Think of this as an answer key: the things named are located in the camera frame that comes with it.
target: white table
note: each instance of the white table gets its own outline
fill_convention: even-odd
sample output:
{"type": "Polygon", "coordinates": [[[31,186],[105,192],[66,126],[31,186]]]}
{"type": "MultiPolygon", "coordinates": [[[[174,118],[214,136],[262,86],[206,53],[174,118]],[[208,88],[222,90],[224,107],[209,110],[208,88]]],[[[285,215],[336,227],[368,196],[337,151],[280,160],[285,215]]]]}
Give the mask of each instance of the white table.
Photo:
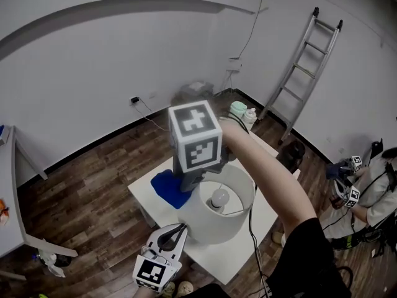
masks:
{"type": "MultiPolygon", "coordinates": [[[[250,134],[272,156],[277,156],[276,150],[252,132],[250,134]]],[[[230,164],[246,172],[238,160],[230,164]]],[[[178,223],[177,210],[160,198],[150,183],[156,174],[166,169],[172,169],[172,158],[128,186],[130,192],[140,203],[148,223],[152,225],[150,222],[152,218],[159,227],[178,223]]],[[[297,170],[294,177],[298,178],[299,174],[300,170],[297,170]]],[[[258,244],[263,241],[276,218],[277,214],[258,190],[252,208],[252,231],[258,240],[258,244]]],[[[227,284],[254,253],[252,238],[248,230],[248,218],[241,230],[230,241],[218,245],[204,245],[188,237],[184,251],[217,280],[227,284]]]]}
{"type": "Polygon", "coordinates": [[[54,245],[26,234],[22,221],[17,195],[15,177],[15,147],[23,154],[32,168],[44,179],[47,175],[29,156],[27,149],[23,146],[22,140],[17,136],[15,127],[11,127],[7,143],[0,146],[0,199],[3,199],[6,207],[9,208],[9,218],[5,226],[0,226],[0,257],[10,253],[23,244],[48,251],[50,253],[66,256],[77,256],[75,250],[54,245]]]}

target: table top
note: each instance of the table top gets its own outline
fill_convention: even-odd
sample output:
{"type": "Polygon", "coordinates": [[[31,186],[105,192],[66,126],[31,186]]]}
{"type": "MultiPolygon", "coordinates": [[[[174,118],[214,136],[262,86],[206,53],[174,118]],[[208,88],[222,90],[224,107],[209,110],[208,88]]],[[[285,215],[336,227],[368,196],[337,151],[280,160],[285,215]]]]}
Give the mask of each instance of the table top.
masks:
{"type": "Polygon", "coordinates": [[[10,128],[7,143],[0,146],[0,199],[9,208],[5,226],[0,226],[0,257],[24,244],[24,224],[20,217],[15,181],[15,128],[10,128]]]}
{"type": "MultiPolygon", "coordinates": [[[[252,132],[250,134],[267,152],[272,156],[277,156],[276,150],[252,132]]],[[[238,160],[234,160],[230,164],[246,172],[238,160]]],[[[128,186],[142,208],[160,227],[178,223],[177,210],[160,198],[150,183],[156,174],[166,169],[172,169],[172,158],[128,186]]],[[[294,177],[298,178],[299,174],[300,170],[297,170],[294,177]]],[[[258,190],[252,207],[252,231],[258,244],[264,239],[276,218],[277,214],[258,190]]],[[[217,245],[205,245],[188,237],[184,251],[217,280],[227,284],[254,253],[248,229],[248,217],[241,230],[231,240],[217,245]]]]}

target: person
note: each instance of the person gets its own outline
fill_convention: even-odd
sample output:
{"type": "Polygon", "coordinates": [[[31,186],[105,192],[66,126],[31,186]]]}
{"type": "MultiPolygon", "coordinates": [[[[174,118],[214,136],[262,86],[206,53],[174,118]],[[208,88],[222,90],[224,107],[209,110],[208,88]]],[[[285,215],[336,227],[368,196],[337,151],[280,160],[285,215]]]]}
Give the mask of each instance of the person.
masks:
{"type": "Polygon", "coordinates": [[[320,222],[326,238],[342,238],[387,218],[397,209],[397,193],[390,189],[385,165],[391,163],[397,169],[397,149],[389,149],[371,160],[370,165],[354,174],[354,186],[360,191],[358,203],[334,209],[332,206],[321,215],[320,222]]]}
{"type": "MultiPolygon", "coordinates": [[[[287,242],[274,272],[265,280],[264,297],[351,297],[334,265],[332,247],[298,181],[236,122],[220,124],[223,143],[251,175],[285,230],[287,242]]],[[[186,297],[209,295],[228,297],[216,284],[204,286],[186,297]]],[[[154,292],[144,287],[134,296],[152,297],[154,292]]]]}

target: black hair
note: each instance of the black hair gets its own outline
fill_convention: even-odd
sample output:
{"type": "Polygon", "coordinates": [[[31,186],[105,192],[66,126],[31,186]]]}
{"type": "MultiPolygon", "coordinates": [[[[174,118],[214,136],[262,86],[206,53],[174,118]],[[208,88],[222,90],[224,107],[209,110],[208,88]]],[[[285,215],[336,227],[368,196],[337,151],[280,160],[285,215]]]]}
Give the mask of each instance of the black hair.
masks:
{"type": "Polygon", "coordinates": [[[396,157],[397,157],[397,147],[387,149],[382,153],[382,158],[384,159],[390,159],[396,157]]]}

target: light bulb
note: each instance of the light bulb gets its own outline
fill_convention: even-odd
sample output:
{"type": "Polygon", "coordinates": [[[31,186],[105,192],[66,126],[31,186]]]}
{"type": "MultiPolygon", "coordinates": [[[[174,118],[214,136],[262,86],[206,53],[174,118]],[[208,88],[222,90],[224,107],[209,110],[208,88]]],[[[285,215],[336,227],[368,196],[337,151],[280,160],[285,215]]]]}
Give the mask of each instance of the light bulb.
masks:
{"type": "Polygon", "coordinates": [[[229,202],[229,199],[230,196],[228,191],[225,189],[217,189],[212,194],[211,202],[215,207],[223,207],[227,202],[229,202]]]}

